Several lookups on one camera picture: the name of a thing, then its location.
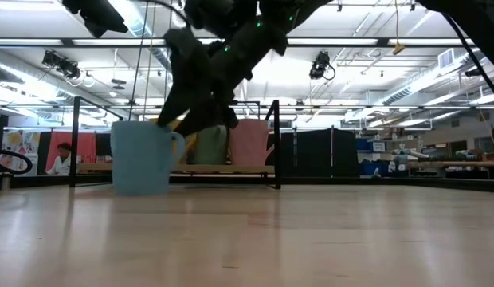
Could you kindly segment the white ceiling vent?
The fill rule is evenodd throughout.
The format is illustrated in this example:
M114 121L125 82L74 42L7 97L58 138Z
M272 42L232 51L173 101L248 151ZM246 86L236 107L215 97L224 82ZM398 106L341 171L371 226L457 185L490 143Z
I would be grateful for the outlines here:
M438 66L440 69L445 69L454 63L454 49L447 49L437 56Z

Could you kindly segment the person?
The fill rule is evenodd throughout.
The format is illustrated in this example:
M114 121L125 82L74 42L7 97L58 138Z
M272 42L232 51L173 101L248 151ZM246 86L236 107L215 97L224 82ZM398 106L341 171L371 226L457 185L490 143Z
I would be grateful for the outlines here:
M50 169L45 173L47 175L69 175L71 165L71 145L69 143L60 143L57 145L58 156Z

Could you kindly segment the long wooden workbench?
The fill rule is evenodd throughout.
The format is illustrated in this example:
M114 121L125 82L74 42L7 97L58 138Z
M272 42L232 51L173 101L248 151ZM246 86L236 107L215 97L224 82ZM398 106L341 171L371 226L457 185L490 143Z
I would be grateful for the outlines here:
M494 161L434 161L410 162L409 168L446 168L446 167L494 167Z

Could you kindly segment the blue storage bins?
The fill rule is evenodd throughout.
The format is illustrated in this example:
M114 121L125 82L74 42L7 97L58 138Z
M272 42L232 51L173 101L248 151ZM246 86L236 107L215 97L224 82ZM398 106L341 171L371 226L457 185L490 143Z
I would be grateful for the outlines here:
M402 140L356 139L360 175L397 178L406 173L406 154Z

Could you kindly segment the light blue faceted mug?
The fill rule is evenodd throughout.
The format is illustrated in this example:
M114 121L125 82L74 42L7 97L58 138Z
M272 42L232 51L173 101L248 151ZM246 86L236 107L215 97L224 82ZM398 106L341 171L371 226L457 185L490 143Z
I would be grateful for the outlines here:
M111 128L112 185L117 195L162 195L185 151L185 138L147 121L117 121Z

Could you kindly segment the black bar with light strips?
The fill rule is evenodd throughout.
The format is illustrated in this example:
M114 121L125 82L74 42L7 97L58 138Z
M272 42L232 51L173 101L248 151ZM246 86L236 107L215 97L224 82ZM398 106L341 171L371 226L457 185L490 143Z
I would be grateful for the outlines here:
M447 48L461 47L461 40L452 37L400 37L399 43L410 48ZM387 48L397 44L395 38L390 37L289 37L289 47L375 47ZM0 47L165 47L166 41L162 38L15 38L0 37Z

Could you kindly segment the pink faceted mug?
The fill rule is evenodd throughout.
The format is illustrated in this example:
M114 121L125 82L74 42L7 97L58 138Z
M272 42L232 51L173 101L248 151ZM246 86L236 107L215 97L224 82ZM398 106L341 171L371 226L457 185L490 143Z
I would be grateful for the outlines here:
M242 119L238 126L230 129L230 160L237 166L264 166L274 145L267 146L269 133L267 120Z

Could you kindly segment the black partition panel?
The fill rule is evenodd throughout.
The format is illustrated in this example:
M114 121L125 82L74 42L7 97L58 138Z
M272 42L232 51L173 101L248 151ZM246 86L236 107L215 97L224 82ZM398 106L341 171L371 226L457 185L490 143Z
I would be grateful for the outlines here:
M287 178L358 178L355 141L352 132L335 128L283 133L281 174Z

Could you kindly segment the orange ceramic mug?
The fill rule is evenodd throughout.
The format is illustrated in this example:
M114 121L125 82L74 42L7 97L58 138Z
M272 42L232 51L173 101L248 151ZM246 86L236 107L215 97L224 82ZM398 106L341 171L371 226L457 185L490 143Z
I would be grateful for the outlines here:
M193 133L188 136L184 136L186 145L185 148L178 146L178 141L174 143L174 135L172 132L182 123L181 120L172 120L168 125L159 127L155 118L150 119L155 127L153 128L155 133L154 157L156 160L166 162L174 159L174 155L180 155L178 162L180 164L186 163L186 158L190 154L197 139L197 134Z

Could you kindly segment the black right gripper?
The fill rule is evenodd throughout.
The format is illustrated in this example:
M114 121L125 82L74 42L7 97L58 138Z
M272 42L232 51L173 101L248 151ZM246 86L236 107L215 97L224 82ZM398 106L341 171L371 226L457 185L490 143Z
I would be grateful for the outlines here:
M284 55L288 34L332 1L186 0L189 23L224 41L208 56L190 29L163 35L171 51L172 86L157 125L166 126L188 112L174 129L182 136L216 125L235 129L239 120L228 103L233 90L253 77L253 68L269 51ZM210 92L216 100L208 99Z

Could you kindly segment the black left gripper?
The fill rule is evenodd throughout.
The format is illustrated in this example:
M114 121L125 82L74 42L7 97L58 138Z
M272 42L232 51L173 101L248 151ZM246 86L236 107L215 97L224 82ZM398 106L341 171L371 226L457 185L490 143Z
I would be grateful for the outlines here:
M61 3L68 12L84 19L85 27L95 38L102 37L107 31L128 31L124 18L108 0L61 0Z

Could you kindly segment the green faceted mug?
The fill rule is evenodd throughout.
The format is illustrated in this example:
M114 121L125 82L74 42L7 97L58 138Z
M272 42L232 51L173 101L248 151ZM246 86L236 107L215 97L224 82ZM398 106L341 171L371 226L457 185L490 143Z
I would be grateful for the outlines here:
M223 165L228 149L228 128L215 125L198 132L193 164Z

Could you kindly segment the red partition panel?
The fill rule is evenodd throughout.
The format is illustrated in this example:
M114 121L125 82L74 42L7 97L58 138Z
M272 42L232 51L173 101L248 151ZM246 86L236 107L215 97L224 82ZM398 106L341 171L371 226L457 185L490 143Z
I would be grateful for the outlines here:
M51 132L49 151L45 167L51 168L59 155L57 145L62 143L70 144L72 141L71 132ZM96 135L94 133L79 133L77 141L77 158L82 163L94 163L96 161Z

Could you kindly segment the colourful wall poster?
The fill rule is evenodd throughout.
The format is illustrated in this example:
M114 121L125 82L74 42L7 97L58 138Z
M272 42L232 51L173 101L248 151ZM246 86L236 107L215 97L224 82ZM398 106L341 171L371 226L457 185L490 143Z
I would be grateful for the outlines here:
M33 164L32 169L24 174L24 176L34 176L37 174L40 136L40 132L25 132L22 130L3 132L2 149L24 155ZM13 157L12 155L0 155L0 164L15 171L26 168L24 160Z

